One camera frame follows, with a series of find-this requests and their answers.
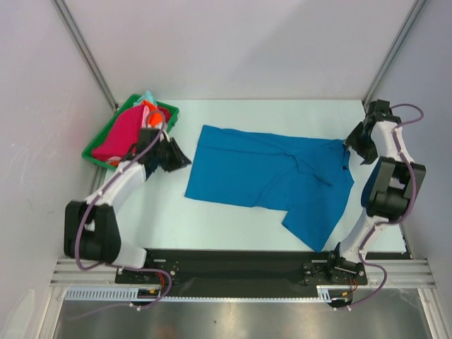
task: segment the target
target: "red cloth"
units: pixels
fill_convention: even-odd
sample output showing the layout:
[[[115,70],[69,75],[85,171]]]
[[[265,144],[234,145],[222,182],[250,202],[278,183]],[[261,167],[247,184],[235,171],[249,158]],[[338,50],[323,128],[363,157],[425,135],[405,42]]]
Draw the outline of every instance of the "red cloth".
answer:
[[[124,157],[129,148],[138,142],[144,109],[145,105],[140,105],[122,112],[104,143],[93,150],[93,158],[107,161],[111,157]]]

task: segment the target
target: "metal floor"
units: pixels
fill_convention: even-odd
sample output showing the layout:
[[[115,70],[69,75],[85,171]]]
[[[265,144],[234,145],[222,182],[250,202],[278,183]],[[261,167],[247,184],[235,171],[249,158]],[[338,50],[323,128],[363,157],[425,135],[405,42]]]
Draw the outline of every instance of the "metal floor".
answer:
[[[105,305],[64,302],[54,339],[432,338],[417,290],[383,290],[351,312],[327,304],[161,302],[141,312],[118,307],[68,320]]]

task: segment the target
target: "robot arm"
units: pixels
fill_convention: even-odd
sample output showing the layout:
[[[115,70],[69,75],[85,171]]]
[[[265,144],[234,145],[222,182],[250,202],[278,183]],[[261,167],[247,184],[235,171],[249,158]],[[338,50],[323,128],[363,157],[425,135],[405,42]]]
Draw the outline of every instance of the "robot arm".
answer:
[[[362,214],[351,233],[329,253],[324,268],[307,264],[309,272],[318,273],[318,281],[348,284],[349,279],[367,284],[364,265],[370,246],[383,230],[395,225],[406,214],[419,192],[426,169],[414,163],[402,139],[401,120],[392,114],[389,102],[371,102],[364,121],[345,140],[345,145],[363,157],[362,164],[378,162],[361,196]],[[416,192],[412,188],[412,168]]]
[[[146,250],[121,240],[116,213],[157,167],[172,172],[191,164],[175,140],[163,138],[159,131],[141,129],[136,146],[138,157],[133,153],[126,155],[111,180],[84,201],[71,201],[67,205],[64,220],[64,253],[67,256],[75,258],[78,250],[80,257],[87,260],[132,268],[144,266]],[[76,248],[80,232],[80,244]]]

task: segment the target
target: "teal cloth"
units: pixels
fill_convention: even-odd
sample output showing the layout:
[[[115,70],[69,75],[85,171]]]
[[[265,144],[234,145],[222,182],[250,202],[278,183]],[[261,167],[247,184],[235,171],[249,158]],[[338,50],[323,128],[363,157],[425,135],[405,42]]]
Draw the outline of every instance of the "teal cloth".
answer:
[[[341,140],[204,126],[185,196],[286,210],[282,224],[319,252],[347,205],[349,158]]]
[[[144,95],[140,96],[140,99],[138,99],[137,101],[135,101],[133,103],[133,106],[139,106],[141,105],[143,100],[147,100],[149,102],[152,102],[155,106],[157,106],[157,102],[155,101],[153,94],[150,91],[146,91],[146,93],[144,93]]]

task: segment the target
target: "metal frame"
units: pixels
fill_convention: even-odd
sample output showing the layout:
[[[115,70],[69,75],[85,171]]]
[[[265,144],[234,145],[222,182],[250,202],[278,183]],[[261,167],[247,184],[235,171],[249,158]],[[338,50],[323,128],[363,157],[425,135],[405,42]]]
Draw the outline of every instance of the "metal frame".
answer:
[[[439,302],[436,285],[430,271],[427,260],[383,260],[370,261],[384,266],[388,271],[388,280],[385,288],[403,289],[417,288],[422,300],[424,312],[428,320],[433,339],[452,338],[451,328],[442,316],[442,308]],[[112,301],[123,300],[131,302],[134,300],[133,292],[137,287],[152,288],[155,285],[123,285],[116,284],[115,277],[117,270],[106,266],[98,266],[92,271],[79,271],[75,260],[59,259],[49,289],[49,302],[42,325],[35,338],[52,338],[57,323],[63,301],[68,295],[70,300],[104,300]],[[375,289],[381,282],[382,274],[377,269],[369,268],[369,284],[360,286],[362,289]],[[114,292],[120,288],[121,292],[128,292],[124,295],[115,295]],[[187,297],[168,297],[165,302],[331,302],[329,290],[341,289],[343,286],[317,286],[317,297],[305,298],[187,298]]]
[[[388,54],[385,56],[385,59],[383,63],[381,64],[379,70],[376,72],[376,75],[369,87],[369,89],[366,92],[366,95],[363,99],[363,105],[366,107],[371,101],[372,98],[376,92],[376,90],[379,88],[384,76],[388,72],[389,68],[391,67],[392,63],[394,62],[394,59],[397,57],[397,54],[400,51],[400,48],[402,47],[403,43],[406,41],[408,35],[410,34],[413,25],[415,24],[416,20],[419,18],[422,9],[425,7],[425,4],[427,3],[427,0],[416,0],[413,6],[411,7],[411,10],[409,14],[407,15],[407,18],[405,19],[405,22],[402,25],[402,28],[399,30],[397,37],[394,39],[393,44],[391,45],[391,48],[388,51]]]
[[[416,0],[410,13],[408,14],[402,28],[400,29],[394,43],[392,44],[388,54],[386,55],[379,71],[377,72],[372,84],[370,85],[367,94],[364,98],[364,105],[367,105],[376,89],[380,85],[383,77],[386,75],[387,70],[395,59],[397,53],[400,51],[401,46],[406,40],[409,32],[412,30],[414,22],[420,16],[424,5],[427,0]],[[99,85],[103,95],[108,101],[112,109],[117,109],[113,94],[111,93],[93,55],[90,52],[88,45],[86,44],[83,35],[80,32],[66,2],[64,0],[52,0],[55,8],[64,25],[68,29],[70,36],[76,44],[82,57],[85,59],[87,67],[91,74]],[[105,171],[98,167],[95,177],[93,179],[92,189],[94,191],[101,185],[105,177]],[[385,288],[417,288],[422,298],[422,304],[424,312],[426,314],[429,327],[431,329],[433,337],[436,338],[452,338],[450,326],[445,322],[445,319],[441,315],[441,305],[439,303],[438,292],[436,291],[436,285],[432,272],[428,266],[427,261],[413,261],[413,260],[380,260],[371,261],[377,262],[383,265],[388,270],[388,282]],[[382,274],[379,270],[374,268],[367,268],[367,275],[369,284],[367,286],[360,286],[360,288],[375,289],[382,279]],[[123,285],[116,284],[115,281],[116,270],[106,266],[99,266],[90,272],[79,271],[75,261],[73,259],[60,259],[56,265],[54,276],[50,283],[47,309],[42,318],[42,323],[37,329],[35,338],[52,338],[57,328],[57,322],[63,301],[66,297],[66,293],[71,293],[71,299],[84,298],[84,300],[92,299],[93,296],[99,299],[99,294],[92,293],[95,290],[93,288],[102,288],[106,292],[105,300],[110,300],[112,293],[109,291],[117,291],[120,287],[121,291],[124,289],[134,291],[137,287],[150,287],[152,285]],[[168,297],[166,301],[203,301],[203,302],[328,302],[330,297],[328,290],[340,289],[341,286],[317,286],[318,297],[317,298],[282,298],[282,299],[235,299],[235,298],[181,298],[181,297]]]
[[[63,20],[64,25],[68,29],[69,35],[72,37],[72,40],[77,46],[78,51],[81,53],[82,57],[85,59],[86,66],[89,68],[91,74],[99,85],[100,90],[102,91],[105,99],[108,101],[110,107],[113,110],[116,110],[119,106],[114,100],[113,94],[110,91],[107,82],[104,79],[104,76],[100,72],[99,66],[97,65],[93,54],[91,53],[88,45],[86,44],[85,39],[77,26],[76,21],[74,20],[71,11],[69,10],[68,5],[64,0],[52,0],[52,3],[55,6],[56,11],[60,15]]]

